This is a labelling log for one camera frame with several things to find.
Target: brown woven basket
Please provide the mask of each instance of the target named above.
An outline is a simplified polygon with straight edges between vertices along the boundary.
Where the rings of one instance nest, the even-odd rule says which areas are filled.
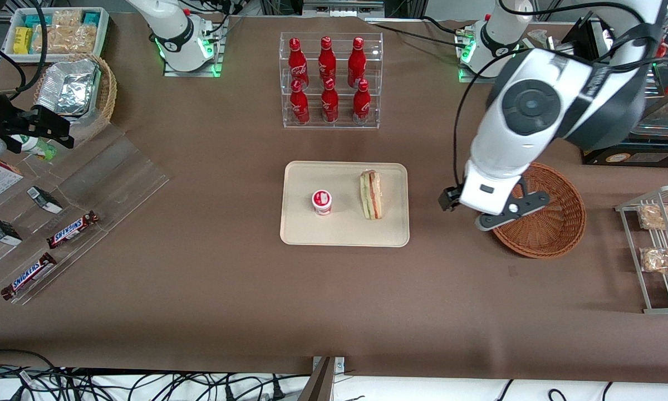
[[[72,128],[70,129],[70,135],[72,135],[75,140],[81,141],[91,139],[94,135],[99,134],[99,132],[109,125],[116,104],[116,78],[106,61],[91,53],[73,54],[67,61],[79,61],[85,58],[99,64],[102,71],[102,77],[99,81],[99,93],[97,94],[96,108],[98,109],[99,114],[97,114],[96,119],[89,125],[72,124]],[[37,102],[44,81],[45,74],[43,73],[37,83],[35,102]]]
[[[536,259],[559,257],[574,249],[586,228],[584,202],[574,185],[540,163],[532,163],[522,176],[528,192],[544,190],[549,194],[549,204],[492,232],[512,251]],[[522,190],[517,186],[512,194],[520,197]]]

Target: coca-cola bottle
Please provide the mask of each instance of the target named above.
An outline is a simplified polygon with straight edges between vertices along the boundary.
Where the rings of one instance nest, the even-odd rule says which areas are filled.
[[[322,92],[322,119],[333,123],[339,118],[339,94],[334,89],[334,79],[324,81],[324,92]]]
[[[331,78],[336,81],[336,56],[332,51],[332,39],[329,36],[322,38],[322,51],[319,53],[319,77],[322,82]]]
[[[302,91],[302,83],[300,81],[292,81],[290,103],[292,104],[292,112],[295,116],[295,124],[307,124],[309,122],[309,105],[307,104],[307,95]]]
[[[369,81],[359,80],[359,90],[354,94],[354,124],[364,125],[369,118],[369,104],[371,95],[369,94]]]
[[[366,71],[366,55],[364,54],[364,39],[359,36],[354,38],[354,49],[349,56],[349,77],[347,83],[356,89],[359,85],[359,79],[364,77]]]
[[[309,76],[307,75],[307,58],[302,53],[302,46],[299,39],[290,39],[290,58],[289,58],[290,72],[292,79],[300,81],[302,90],[309,86]]]

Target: brown table covering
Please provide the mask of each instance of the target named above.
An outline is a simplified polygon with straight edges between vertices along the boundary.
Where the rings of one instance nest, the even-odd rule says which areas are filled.
[[[465,87],[450,46],[384,31],[380,129],[286,130],[279,33],[379,28],[357,18],[245,18],[228,36],[222,77],[174,79],[161,76],[140,15],[113,20],[112,120],[171,181],[28,305],[0,297],[0,348],[37,351],[57,366],[305,373],[313,355],[345,355],[357,375],[668,383],[668,316],[640,313],[612,210],[668,185],[668,169],[587,167],[573,145],[551,144],[538,161],[578,188],[586,235],[558,259],[519,257],[474,227],[474,211],[443,213],[436,202],[453,183],[451,132]],[[431,25],[395,26],[451,40]],[[543,28],[563,35],[568,26]],[[16,78],[2,63],[0,87]],[[464,109],[461,167],[488,91],[477,86]],[[292,160],[402,163],[410,243],[282,243]]]

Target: plastic storage bin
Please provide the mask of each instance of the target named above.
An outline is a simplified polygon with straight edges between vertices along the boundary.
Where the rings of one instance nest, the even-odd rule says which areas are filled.
[[[55,11],[67,10],[67,9],[80,9],[83,13],[86,12],[98,12],[99,16],[99,25],[97,26],[97,40],[94,44],[94,49],[92,54],[99,56],[102,53],[102,48],[104,47],[104,40],[107,36],[107,27],[109,25],[109,13],[107,13],[104,8],[101,7],[47,7],[42,8],[42,13],[44,15],[52,14]],[[15,43],[15,28],[18,26],[23,26],[24,17],[28,15],[37,15],[37,10],[35,8],[18,8],[15,10],[13,18],[10,20],[10,30],[8,31],[8,37],[5,44],[5,54],[10,56],[16,63],[38,63],[40,61],[40,54],[15,54],[13,53],[13,43]],[[73,53],[66,54],[47,54],[46,62],[47,63],[56,63],[57,61],[68,61],[69,57]]]

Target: green led light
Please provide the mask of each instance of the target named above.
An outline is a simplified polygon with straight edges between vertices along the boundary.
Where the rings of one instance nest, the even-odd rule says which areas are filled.
[[[199,39],[199,41],[198,41],[198,46],[200,46],[201,51],[202,51],[202,53],[203,53],[203,56],[209,58],[209,57],[210,57],[210,53],[212,53],[212,49],[211,49],[211,48],[206,49],[206,46],[207,46],[207,45],[208,45],[207,41],[205,41],[204,39]]]
[[[156,47],[158,47],[158,54],[160,54],[160,55],[161,55],[161,58],[163,58],[163,59],[165,60],[165,59],[166,59],[166,56],[164,56],[164,54],[163,54],[163,49],[161,48],[161,44],[158,43],[158,41],[156,42]]]

